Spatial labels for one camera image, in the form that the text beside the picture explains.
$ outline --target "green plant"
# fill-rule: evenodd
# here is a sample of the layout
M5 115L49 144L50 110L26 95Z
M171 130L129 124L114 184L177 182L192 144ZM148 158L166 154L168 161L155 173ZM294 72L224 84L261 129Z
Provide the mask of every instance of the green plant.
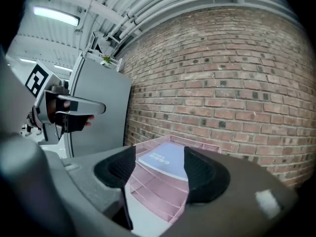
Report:
M105 56L103 56L103 57L102 57L102 59L103 59L105 62L107 62L107 63L111 64L111 58L110 58L110 56L109 56L109 55L105 55Z

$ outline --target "potted plant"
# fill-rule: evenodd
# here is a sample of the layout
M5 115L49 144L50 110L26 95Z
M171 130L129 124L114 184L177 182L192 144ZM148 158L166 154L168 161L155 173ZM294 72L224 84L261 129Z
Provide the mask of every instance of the potted plant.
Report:
M103 59L103 61L101 61L101 65L107 65L107 66L110 66L111 65L111 58L110 58L110 56L109 55L104 55L104 56L102 56L102 59Z

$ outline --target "ceiling light fixture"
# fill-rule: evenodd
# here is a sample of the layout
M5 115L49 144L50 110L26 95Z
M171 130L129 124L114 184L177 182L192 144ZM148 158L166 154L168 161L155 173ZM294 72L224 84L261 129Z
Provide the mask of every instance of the ceiling light fixture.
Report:
M73 26L78 26L80 20L80 18L70 15L68 13L44 7L35 6L33 8L33 12L37 16L56 19Z
M36 61L31 61L31 60L22 59L22 58L20 58L20 60L24 62L28 62L28 63L36 63Z
M58 68L58 69L64 69L64 70L68 70L68 71L72 71L72 69L68 69L62 66L58 66L58 65L54 65L54 67Z

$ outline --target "pink mesh basket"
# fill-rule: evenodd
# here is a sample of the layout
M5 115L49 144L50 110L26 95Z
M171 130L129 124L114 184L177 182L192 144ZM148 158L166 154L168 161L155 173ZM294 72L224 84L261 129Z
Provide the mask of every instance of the pink mesh basket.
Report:
M151 212L163 220L173 223L184 211L189 192L188 182L170 177L139 161L139 157L149 153L163 143L189 146L217 153L221 153L221 148L174 135L135 144L136 166L129 179L130 192Z

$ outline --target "ceiling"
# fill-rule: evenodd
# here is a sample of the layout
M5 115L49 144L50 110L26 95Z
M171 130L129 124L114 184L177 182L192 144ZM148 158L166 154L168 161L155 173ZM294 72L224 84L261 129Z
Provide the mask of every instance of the ceiling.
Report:
M28 0L20 29L7 56L16 71L34 66L21 62L20 58L41 60L59 77L67 79L69 71L57 69L54 65L72 68L79 53L86 49L91 34L95 32L105 40L110 40L117 51L120 46L168 18L198 8L221 5L253 6L279 12L295 20L294 13L288 9L284 0L266 1L268 0ZM132 8L140 4L142 6L133 16L127 16L128 13L131 14ZM54 19L36 16L33 14L34 6L49 7L75 15L80 18L79 25L74 27ZM116 40L106 38L124 18L127 18L127 22L115 32ZM135 27L133 21L137 22L138 29L121 38L126 28Z

